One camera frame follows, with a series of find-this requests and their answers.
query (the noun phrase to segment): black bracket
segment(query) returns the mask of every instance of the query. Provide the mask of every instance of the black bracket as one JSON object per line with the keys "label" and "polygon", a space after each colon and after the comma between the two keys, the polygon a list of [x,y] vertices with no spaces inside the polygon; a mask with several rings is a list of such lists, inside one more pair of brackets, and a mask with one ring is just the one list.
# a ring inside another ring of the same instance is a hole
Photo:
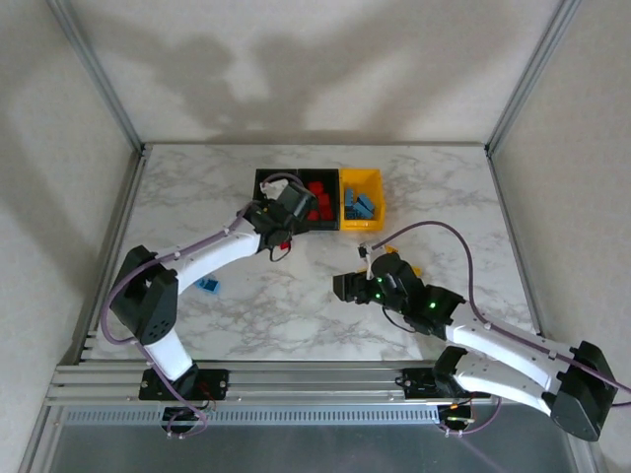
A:
{"label": "black bracket", "polygon": [[405,368],[394,379],[403,388],[405,399],[442,399],[447,397],[436,384],[431,368]]}
{"label": "black bracket", "polygon": [[[174,388],[187,401],[223,401],[228,392],[229,372],[228,370],[197,370],[193,379],[185,381],[186,389],[176,385],[177,381],[174,383]],[[153,370],[143,372],[138,399],[175,401],[174,396]]]}

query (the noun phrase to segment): white wall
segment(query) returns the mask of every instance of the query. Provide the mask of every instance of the white wall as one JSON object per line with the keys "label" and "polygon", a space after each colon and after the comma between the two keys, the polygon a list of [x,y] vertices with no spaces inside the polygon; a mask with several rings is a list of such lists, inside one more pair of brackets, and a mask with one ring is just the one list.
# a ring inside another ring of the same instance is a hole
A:
{"label": "white wall", "polygon": [[42,0],[0,17],[0,469],[16,471],[98,273],[130,148]]}
{"label": "white wall", "polygon": [[[544,325],[631,384],[631,2],[585,1],[496,158]],[[619,394],[618,401],[629,400]],[[631,411],[600,443],[631,471]]]}
{"label": "white wall", "polygon": [[486,141],[558,0],[74,0],[146,141]]}

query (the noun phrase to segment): blue lego brick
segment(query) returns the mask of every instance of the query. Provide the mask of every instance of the blue lego brick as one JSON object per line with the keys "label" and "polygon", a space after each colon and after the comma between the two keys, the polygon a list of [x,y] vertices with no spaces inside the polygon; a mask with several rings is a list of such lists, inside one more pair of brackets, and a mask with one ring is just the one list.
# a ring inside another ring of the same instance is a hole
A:
{"label": "blue lego brick", "polygon": [[211,294],[219,293],[219,288],[221,287],[219,281],[215,281],[212,278],[201,278],[195,281],[195,286],[202,291],[206,291],[207,293]]}
{"label": "blue lego brick", "polygon": [[360,215],[360,219],[371,220],[373,218],[373,213],[359,202],[355,202],[353,210]]}
{"label": "blue lego brick", "polygon": [[368,198],[366,194],[359,194],[357,197],[357,201],[362,204],[371,214],[375,213],[375,204],[371,202],[371,199]]}
{"label": "blue lego brick", "polygon": [[353,189],[348,187],[344,191],[344,207],[352,207],[353,203]]}

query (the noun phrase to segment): cable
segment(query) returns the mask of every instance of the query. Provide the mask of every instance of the cable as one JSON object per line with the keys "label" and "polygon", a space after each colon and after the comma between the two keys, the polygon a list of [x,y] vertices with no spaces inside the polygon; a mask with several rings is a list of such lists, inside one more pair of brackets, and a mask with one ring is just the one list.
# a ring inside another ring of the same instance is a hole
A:
{"label": "cable", "polygon": [[299,184],[301,187],[305,188],[305,185],[303,184],[303,182],[301,181],[301,179],[299,177],[297,177],[295,174],[290,174],[288,172],[275,172],[275,173],[269,175],[268,177],[266,177],[260,183],[261,184],[266,184],[267,182],[269,182],[271,180],[279,180],[279,179],[283,179],[283,178],[291,179],[294,182],[296,182],[297,184]]}
{"label": "cable", "polygon": [[394,320],[392,320],[390,316],[387,314],[386,308],[383,305],[382,305],[382,311],[384,312],[384,315],[386,316],[387,321],[390,322],[392,325],[394,325],[396,328],[400,328],[401,330],[407,333],[416,333],[416,330],[410,330],[408,328],[401,327],[399,324],[395,323]]}
{"label": "cable", "polygon": [[[286,172],[276,172],[274,174],[271,174],[270,176],[265,178],[261,183],[266,183],[266,182],[269,182],[271,180],[276,180],[278,178],[283,178],[283,177],[291,178],[292,180],[294,180],[295,182],[300,184],[303,188],[305,187],[303,185],[303,182],[297,176],[295,176],[293,174],[288,174]],[[107,317],[109,316],[109,308],[111,307],[111,304],[113,303],[114,299],[116,299],[116,296],[118,296],[118,294],[121,291],[123,291],[124,288],[129,283],[131,283],[131,281],[134,280],[134,278],[136,278],[138,275],[140,275],[141,273],[145,272],[149,268],[151,268],[153,266],[156,266],[157,264],[169,263],[169,262],[174,261],[176,259],[184,258],[184,257],[188,256],[189,254],[192,254],[192,253],[194,253],[196,251],[199,251],[202,248],[205,248],[206,246],[209,246],[209,245],[211,245],[213,243],[216,243],[217,241],[219,241],[223,237],[226,237],[230,232],[233,232],[237,228],[237,226],[239,225],[241,220],[243,219],[243,217],[245,215],[245,212],[247,212],[247,209],[249,209],[249,207],[252,205],[252,203],[253,203],[253,201],[248,202],[237,213],[237,216],[235,217],[233,222],[231,224],[229,224],[226,229],[220,230],[216,234],[213,234],[211,236],[203,238],[200,241],[198,241],[196,243],[193,243],[193,244],[191,244],[191,245],[189,245],[189,246],[187,246],[187,247],[185,247],[183,249],[179,249],[179,250],[176,250],[176,251],[174,251],[172,253],[165,254],[165,255],[163,255],[161,257],[154,258],[154,259],[152,259],[150,261],[147,261],[146,263],[141,264],[137,268],[134,268],[128,274],[123,276],[120,279],[120,281],[118,281],[118,283],[116,283],[113,286],[113,288],[111,288],[111,291],[109,291],[109,294],[105,298],[104,304],[101,307],[101,310],[100,310],[100,313],[99,313],[101,331],[102,331],[105,339],[109,343],[111,343],[112,345],[127,345],[127,344],[130,344],[130,343],[134,343],[136,345],[136,348],[138,348],[140,353],[147,360],[147,364],[151,368],[153,368],[153,370],[156,372],[156,374],[160,378],[160,381],[165,385],[165,387],[171,393],[171,395],[175,399],[177,399],[179,402],[181,402],[191,412],[193,412],[195,414],[195,416],[197,417],[197,419],[199,419],[199,421],[202,423],[202,428],[198,429],[197,431],[191,430],[191,431],[188,431],[185,434],[179,434],[178,437],[180,439],[187,439],[189,437],[193,437],[193,436],[196,436],[196,435],[201,434],[202,432],[204,432],[206,430],[206,428],[208,427],[208,418],[206,417],[206,414],[202,410],[196,408],[189,401],[184,399],[175,390],[175,388],[171,385],[171,382],[169,381],[167,376],[160,369],[160,367],[158,367],[158,365],[156,364],[156,362],[153,359],[153,357],[151,356],[151,354],[140,344],[140,342],[136,339],[136,337],[131,336],[131,337],[124,338],[124,339],[117,339],[111,334],[111,332],[109,331],[109,328],[107,327]],[[175,413],[171,417],[171,419],[169,420],[169,423],[167,424],[167,435],[169,437],[172,435],[171,427],[173,425],[173,422],[174,422],[175,418],[177,418],[179,415],[181,415],[182,412],[185,412],[185,411],[182,410],[182,411],[179,411],[179,412]]]}
{"label": "cable", "polygon": [[[464,248],[464,252],[466,253],[466,260],[467,260],[467,266],[468,266],[468,292],[469,292],[469,303],[471,305],[471,310],[473,310],[473,313],[480,319],[480,321],[482,323],[488,323],[491,326],[491,330],[495,330],[496,332],[504,335],[507,338],[510,338],[511,340],[514,340],[516,342],[519,342],[523,345],[526,345],[527,347],[532,348],[533,350],[536,350],[542,354],[544,354],[545,356],[549,356],[551,355],[551,351],[545,347],[542,347],[540,345],[537,345],[534,342],[531,342],[525,338],[520,337],[519,335],[515,335],[514,333],[509,332],[508,330],[504,330],[503,328],[500,328],[498,326],[496,326],[495,324],[492,324],[488,321],[488,319],[482,314],[482,312],[480,312],[480,310],[477,308],[477,305],[475,304],[475,297],[474,297],[474,293],[473,293],[473,256],[471,255],[471,250],[469,248],[469,245],[466,243],[466,240],[464,239],[464,237],[460,234],[460,232],[458,230],[456,230],[454,227],[452,227],[451,225],[448,225],[444,222],[440,222],[437,220],[426,220],[423,222],[417,222],[416,224],[412,224],[412,225],[408,225],[407,227],[399,230],[398,232],[395,232],[394,234],[388,236],[386,239],[378,242],[377,244],[374,244],[372,246],[372,250],[375,250],[389,242],[391,242],[393,239],[395,239],[396,237],[412,230],[412,229],[416,229],[419,227],[424,227],[424,226],[436,226],[436,227],[442,227],[446,230],[449,230],[452,234],[454,234],[454,236],[460,241],[460,243],[462,244],[462,247]],[[556,354],[555,355],[556,358],[558,358],[559,360],[567,363],[568,365],[578,368],[580,370],[583,370],[584,372],[591,374],[593,377],[595,377],[596,379],[599,379],[602,382],[605,382],[611,386],[614,386],[618,389],[620,389],[621,391],[627,392],[629,394],[631,394],[631,387],[629,386],[625,386],[624,384],[621,384],[620,382],[616,381],[615,379],[605,376],[603,374],[600,374],[599,372],[597,372],[596,370],[593,370],[592,368],[579,363],[575,360],[572,360],[569,357],[566,357],[565,355],[561,355],[561,354]],[[611,407],[629,407],[631,406],[631,401],[627,401],[627,402],[620,402],[617,404],[612,404]]]}
{"label": "cable", "polygon": [[[501,407],[502,407],[502,398],[498,397],[497,398],[497,404],[495,404],[495,410],[493,411],[493,414],[491,414],[491,416],[486,421],[484,421],[479,426],[474,427],[473,429],[467,429],[466,431],[458,431],[458,434],[462,435],[462,436],[469,436],[471,434],[475,434],[477,432],[480,432],[482,429],[487,428],[493,421],[495,421],[495,419],[497,418],[498,414],[500,413],[500,408]],[[438,424],[438,427],[442,431],[444,431],[447,434],[449,434],[450,429],[445,424],[442,424],[442,423]]]}

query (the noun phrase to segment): tabletop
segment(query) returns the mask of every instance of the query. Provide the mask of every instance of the tabletop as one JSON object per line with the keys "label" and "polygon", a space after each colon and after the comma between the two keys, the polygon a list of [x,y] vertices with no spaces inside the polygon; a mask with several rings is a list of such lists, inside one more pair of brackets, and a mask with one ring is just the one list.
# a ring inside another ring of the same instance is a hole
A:
{"label": "tabletop", "polygon": [[[256,169],[380,169],[386,224],[378,233],[296,236],[278,263],[267,252],[214,273],[217,295],[191,286],[178,301],[175,329],[196,360],[436,359],[444,342],[390,325],[376,305],[346,304],[333,275],[357,271],[358,243],[421,220],[458,229],[471,247],[479,307],[532,330],[526,296],[483,148],[432,146],[155,145],[135,197],[121,255],[160,250],[219,230],[251,199]],[[423,271],[426,284],[467,294],[464,251],[451,234],[424,227],[392,242]],[[393,315],[398,322],[404,322]],[[112,316],[112,333],[128,335]],[[93,360],[139,359],[101,332],[84,352]]]}

